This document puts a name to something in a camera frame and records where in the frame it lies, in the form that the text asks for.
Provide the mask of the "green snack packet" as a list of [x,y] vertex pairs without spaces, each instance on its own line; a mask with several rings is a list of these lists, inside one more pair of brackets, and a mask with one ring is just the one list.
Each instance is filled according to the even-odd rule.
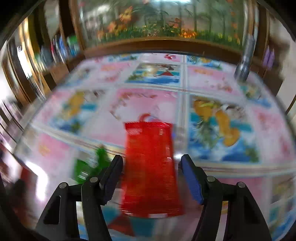
[[111,161],[104,146],[98,147],[91,153],[80,151],[78,158],[75,160],[72,178],[78,184],[82,184],[90,177],[99,175],[110,163]]

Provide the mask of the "large red tissue pack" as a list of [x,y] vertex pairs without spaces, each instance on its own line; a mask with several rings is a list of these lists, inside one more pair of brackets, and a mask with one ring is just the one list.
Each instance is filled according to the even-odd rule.
[[129,216],[167,218],[183,215],[172,140],[172,124],[125,123],[126,146],[120,209]]

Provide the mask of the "floral plastic tablecloth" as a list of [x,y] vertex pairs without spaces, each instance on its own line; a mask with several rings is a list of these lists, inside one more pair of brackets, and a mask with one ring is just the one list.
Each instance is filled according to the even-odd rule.
[[197,56],[86,59],[15,156],[50,240],[295,240],[295,136],[261,78]]

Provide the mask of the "silver flashlight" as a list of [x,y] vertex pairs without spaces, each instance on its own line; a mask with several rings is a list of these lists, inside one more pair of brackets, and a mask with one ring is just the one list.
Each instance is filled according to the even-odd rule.
[[254,46],[254,37],[252,35],[248,35],[244,44],[244,50],[240,62],[237,64],[236,70],[234,72],[235,80],[241,82],[245,82],[247,80],[252,63]]

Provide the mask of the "wooden side cabinet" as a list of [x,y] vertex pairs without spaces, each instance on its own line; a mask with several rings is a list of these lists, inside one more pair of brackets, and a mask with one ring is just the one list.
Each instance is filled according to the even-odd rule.
[[85,55],[79,54],[72,59],[66,60],[65,63],[58,63],[57,65],[54,65],[49,69],[42,71],[45,94],[48,94],[57,85],[59,85],[64,80],[64,78],[84,59]]

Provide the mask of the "purple spray bottles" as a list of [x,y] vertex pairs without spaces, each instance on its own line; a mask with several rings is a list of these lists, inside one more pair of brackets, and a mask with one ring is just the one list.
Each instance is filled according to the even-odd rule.
[[264,53],[264,58],[262,61],[262,66],[265,67],[268,70],[271,70],[273,67],[275,59],[275,51],[274,49],[271,49],[269,46],[267,46],[267,49]]

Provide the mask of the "glass flower display panel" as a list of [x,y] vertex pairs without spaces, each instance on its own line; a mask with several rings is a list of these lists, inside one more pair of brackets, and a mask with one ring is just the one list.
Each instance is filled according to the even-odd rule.
[[246,1],[77,1],[87,47],[146,37],[200,39],[240,49]]

